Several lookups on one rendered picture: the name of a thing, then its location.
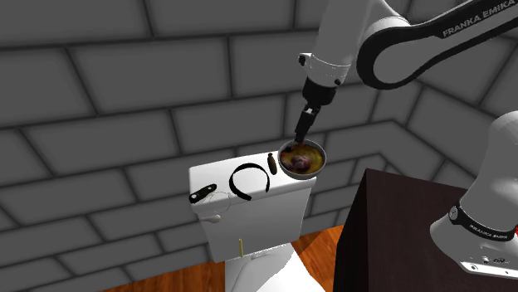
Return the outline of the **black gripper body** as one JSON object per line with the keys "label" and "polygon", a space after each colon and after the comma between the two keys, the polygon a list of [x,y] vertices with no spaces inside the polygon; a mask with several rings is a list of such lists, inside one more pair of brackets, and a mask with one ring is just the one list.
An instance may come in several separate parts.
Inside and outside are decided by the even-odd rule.
{"label": "black gripper body", "polygon": [[302,96],[310,107],[329,105],[333,101],[336,92],[336,86],[327,87],[319,85],[309,77],[306,78],[302,88]]}

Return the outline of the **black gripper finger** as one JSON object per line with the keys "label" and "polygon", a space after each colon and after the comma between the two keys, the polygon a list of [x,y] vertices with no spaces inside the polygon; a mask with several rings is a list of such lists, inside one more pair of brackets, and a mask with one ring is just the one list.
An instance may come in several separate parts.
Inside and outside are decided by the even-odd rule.
{"label": "black gripper finger", "polygon": [[321,107],[319,105],[309,105],[307,104],[304,109],[301,111],[300,118],[298,119],[296,129],[295,129],[295,138],[294,140],[297,143],[303,143],[305,141],[305,137],[310,130],[311,126],[315,122],[317,115],[320,112]]}

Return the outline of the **black headband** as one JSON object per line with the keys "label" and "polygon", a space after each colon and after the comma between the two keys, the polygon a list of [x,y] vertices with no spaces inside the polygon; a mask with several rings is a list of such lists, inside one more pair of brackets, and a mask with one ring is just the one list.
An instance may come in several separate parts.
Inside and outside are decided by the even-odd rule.
{"label": "black headband", "polygon": [[267,174],[266,170],[259,164],[256,164],[256,163],[243,163],[241,165],[239,165],[237,168],[234,169],[234,171],[232,172],[231,176],[229,177],[229,180],[228,180],[228,186],[230,188],[230,190],[232,191],[232,193],[234,193],[235,195],[237,195],[238,197],[240,197],[241,199],[245,200],[245,201],[251,201],[252,200],[252,197],[244,192],[242,192],[241,190],[239,190],[235,183],[234,183],[234,180],[233,180],[233,176],[244,170],[244,169],[248,169],[248,168],[256,168],[256,169],[259,169],[261,171],[263,171],[266,175],[266,186],[265,186],[265,193],[268,193],[269,190],[270,190],[270,186],[271,186],[271,180],[270,180],[270,177],[269,175]]}

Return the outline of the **grey bowl with food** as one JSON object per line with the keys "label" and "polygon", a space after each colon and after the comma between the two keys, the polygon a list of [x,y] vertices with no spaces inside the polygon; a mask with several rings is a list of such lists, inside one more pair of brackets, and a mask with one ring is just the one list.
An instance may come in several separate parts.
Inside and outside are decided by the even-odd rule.
{"label": "grey bowl with food", "polygon": [[324,169],[327,155],[314,141],[304,140],[298,143],[291,140],[281,146],[277,153],[277,161],[287,176],[297,180],[308,180],[316,177]]}

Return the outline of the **dark robot stand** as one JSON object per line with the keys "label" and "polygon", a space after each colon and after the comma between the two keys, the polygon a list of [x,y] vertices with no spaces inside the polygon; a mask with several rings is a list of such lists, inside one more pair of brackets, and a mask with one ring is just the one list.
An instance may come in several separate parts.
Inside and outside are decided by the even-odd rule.
{"label": "dark robot stand", "polygon": [[333,292],[518,292],[475,275],[432,242],[430,226],[465,189],[366,169],[337,245]]}

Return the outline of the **black folding knife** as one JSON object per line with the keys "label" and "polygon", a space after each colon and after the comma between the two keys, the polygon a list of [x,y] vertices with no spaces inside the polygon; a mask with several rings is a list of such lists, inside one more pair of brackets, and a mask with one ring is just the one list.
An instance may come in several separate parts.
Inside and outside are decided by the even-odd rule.
{"label": "black folding knife", "polygon": [[217,189],[217,185],[215,183],[209,184],[195,192],[192,192],[188,196],[188,200],[191,204],[195,204],[197,202],[202,201],[207,195],[211,194],[216,189]]}

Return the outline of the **white toilet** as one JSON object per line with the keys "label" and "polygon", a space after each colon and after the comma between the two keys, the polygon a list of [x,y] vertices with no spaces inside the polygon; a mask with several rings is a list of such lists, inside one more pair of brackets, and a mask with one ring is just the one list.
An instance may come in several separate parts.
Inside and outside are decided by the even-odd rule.
{"label": "white toilet", "polygon": [[[190,194],[215,183],[217,189],[191,204],[207,237],[212,259],[225,268],[225,292],[325,292],[310,275],[293,247],[301,235],[307,202],[316,178],[297,180],[287,176],[276,160],[277,174],[268,168],[269,153],[229,158],[191,167]],[[243,163],[261,165],[271,180],[265,193],[266,175],[256,168],[233,176],[236,187],[252,197],[245,201],[232,193],[228,180]],[[239,256],[238,239],[244,256]]]}

